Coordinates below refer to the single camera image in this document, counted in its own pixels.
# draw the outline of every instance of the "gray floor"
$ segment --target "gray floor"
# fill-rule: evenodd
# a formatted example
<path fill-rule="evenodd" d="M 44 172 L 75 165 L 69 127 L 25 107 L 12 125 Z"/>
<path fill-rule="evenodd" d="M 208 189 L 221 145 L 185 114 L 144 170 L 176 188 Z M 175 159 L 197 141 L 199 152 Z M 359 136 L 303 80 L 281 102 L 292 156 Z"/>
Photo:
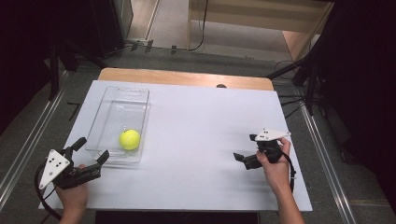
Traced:
<path fill-rule="evenodd" d="M 171 55 L 169 50 L 164 49 L 152 49 L 150 53 L 145 53 L 144 48 L 138 48 L 135 51 L 126 49 L 118 52 L 106 59 L 105 62 L 110 66 L 121 68 L 147 68 L 230 76 L 263 77 L 274 71 L 276 62 L 287 60 L 287 57 L 289 57 L 284 54 L 286 45 L 282 39 L 279 40 L 279 33 L 276 34 L 274 31 L 269 31 L 267 34 L 273 34 L 267 36 L 267 39 L 273 39 L 277 43 L 277 49 L 272 49 L 276 56 L 266 54 L 264 49 L 262 52 L 266 58 L 248 56 L 247 54 L 250 51 L 247 46 L 240 48 L 246 48 L 247 50 L 244 51 L 246 53 L 241 53 L 239 56 L 235 55 L 233 50 L 224 53 L 227 52 L 227 48 L 219 54 L 216 54 L 214 50 L 210 52 L 179 51 L 175 55 Z M 160 42 L 162 36 L 165 35 L 157 36 L 154 43 Z M 223 43 L 223 45 L 233 45 L 232 42 L 226 43 L 229 44 Z M 72 118 L 69 120 L 75 107 L 67 102 L 82 103 L 92 81 L 97 79 L 100 73 L 100 70 L 92 63 L 85 60 L 79 60 L 79 62 L 78 71 L 76 73 L 68 73 L 69 79 L 65 84 L 63 97 L 49 120 L 46 129 L 39 136 L 38 142 L 32 146 L 31 157 L 26 166 L 22 167 L 21 177 L 16 182 L 15 188 L 11 191 L 0 213 L 1 223 L 38 223 L 46 215 L 45 211 L 37 209 L 39 202 L 35 196 L 33 185 L 35 169 L 48 155 L 51 148 L 64 147 L 64 143 L 76 119 Z M 279 64 L 276 69 L 284 65 L 287 65 L 287 63 Z M 296 94 L 295 88 L 290 83 L 292 76 L 293 73 L 290 72 L 273 80 L 278 95 Z M 12 166 L 14 159 L 20 153 L 21 148 L 24 148 L 25 140 L 35 127 L 36 121 L 48 103 L 47 97 L 49 94 L 50 86 L 46 86 L 0 136 L 0 152 L 3 155 L 0 157 L 0 177 L 2 180 Z M 281 102 L 286 102 L 290 99 L 282 98 L 280 100 Z M 297 105 L 285 105 L 283 107 L 284 114 L 289 114 Z M 324 145 L 352 206 L 357 223 L 396 223 L 396 217 L 377 185 L 375 176 L 363 166 L 348 165 L 341 160 L 341 149 L 335 142 L 327 121 L 319 114 L 316 108 L 314 113 L 314 119 L 317 122 Z M 298 110 L 286 121 L 290 131 L 293 133 L 293 144 L 296 148 L 305 184 L 314 208 L 313 212 L 304 213 L 306 222 L 343 223 L 322 164 L 318 159 L 315 145 L 306 126 L 302 110 Z M 261 212 L 261 217 L 262 223 L 278 223 L 275 212 Z M 56 221 L 50 217 L 47 223 L 56 223 Z M 94 211 L 88 211 L 84 223 L 94 223 Z"/>

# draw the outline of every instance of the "white table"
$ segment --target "white table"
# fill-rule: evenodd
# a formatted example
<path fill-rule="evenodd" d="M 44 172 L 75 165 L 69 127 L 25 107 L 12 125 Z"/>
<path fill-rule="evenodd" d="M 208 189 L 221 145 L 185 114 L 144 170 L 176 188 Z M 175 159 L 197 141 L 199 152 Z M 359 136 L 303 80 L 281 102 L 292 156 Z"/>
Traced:
<path fill-rule="evenodd" d="M 106 87 L 150 90 L 142 160 L 129 169 L 102 169 L 89 182 L 88 208 L 145 211 L 277 210 L 262 168 L 246 170 L 233 152 L 252 155 L 248 135 L 262 128 L 287 130 L 275 91 L 94 81 L 66 146 L 88 136 Z M 301 211 L 312 211 L 294 148 L 294 197 Z M 75 165 L 95 163 L 82 148 Z M 48 204 L 62 208 L 56 194 Z"/>

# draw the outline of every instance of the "black stand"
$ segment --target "black stand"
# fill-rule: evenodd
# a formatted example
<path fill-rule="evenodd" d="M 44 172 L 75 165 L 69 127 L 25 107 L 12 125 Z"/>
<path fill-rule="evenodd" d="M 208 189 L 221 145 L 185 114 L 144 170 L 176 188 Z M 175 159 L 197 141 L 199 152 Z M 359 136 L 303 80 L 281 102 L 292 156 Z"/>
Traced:
<path fill-rule="evenodd" d="M 88 51 L 77 46 L 72 41 L 65 38 L 56 38 L 52 41 L 50 46 L 50 84 L 51 90 L 49 95 L 49 100 L 51 101 L 53 97 L 59 91 L 59 67 L 58 58 L 64 64 L 64 67 L 68 71 L 77 71 L 78 63 L 74 57 L 74 52 L 84 56 L 86 59 L 95 63 L 100 68 L 106 68 L 107 65 L 102 61 L 95 58 Z"/>
<path fill-rule="evenodd" d="M 320 60 L 320 57 L 322 57 L 323 55 L 323 49 L 330 47 L 330 44 L 334 44 L 330 43 L 331 34 L 336 30 L 337 24 L 342 20 L 343 15 L 347 11 L 347 7 L 339 7 L 335 10 L 336 4 L 337 3 L 334 4 L 333 11 L 329 16 L 329 19 L 317 43 L 308 52 L 308 54 L 304 56 L 301 60 L 266 76 L 269 79 L 273 79 L 284 75 L 285 73 L 295 69 L 296 67 L 300 67 L 292 82 L 295 86 L 302 86 L 306 79 L 309 77 L 307 94 L 305 96 L 305 105 L 311 116 L 313 115 L 312 102 L 314 98 L 314 88 L 318 76 L 318 60 Z"/>

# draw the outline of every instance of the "tennis ball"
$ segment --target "tennis ball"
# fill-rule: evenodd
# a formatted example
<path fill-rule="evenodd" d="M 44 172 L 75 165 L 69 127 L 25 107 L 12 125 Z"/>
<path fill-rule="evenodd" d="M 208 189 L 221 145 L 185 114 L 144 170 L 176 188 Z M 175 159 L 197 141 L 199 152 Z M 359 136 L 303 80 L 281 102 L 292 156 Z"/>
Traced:
<path fill-rule="evenodd" d="M 139 143 L 140 134 L 133 129 L 125 130 L 120 134 L 120 145 L 125 150 L 134 150 L 139 146 Z"/>

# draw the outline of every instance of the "person's right arm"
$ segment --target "person's right arm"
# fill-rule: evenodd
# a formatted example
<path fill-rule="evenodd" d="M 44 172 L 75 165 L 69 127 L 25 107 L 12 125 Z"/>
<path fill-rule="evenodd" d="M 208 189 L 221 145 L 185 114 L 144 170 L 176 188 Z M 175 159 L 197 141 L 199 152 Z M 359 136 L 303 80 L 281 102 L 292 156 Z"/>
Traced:
<path fill-rule="evenodd" d="M 279 141 L 283 152 L 289 155 L 290 142 L 286 138 L 281 138 Z M 276 196 L 280 223 L 305 223 L 290 189 L 289 163 L 286 158 L 281 157 L 277 163 L 270 163 L 264 153 L 257 151 L 256 154 L 264 168 L 265 178 Z"/>

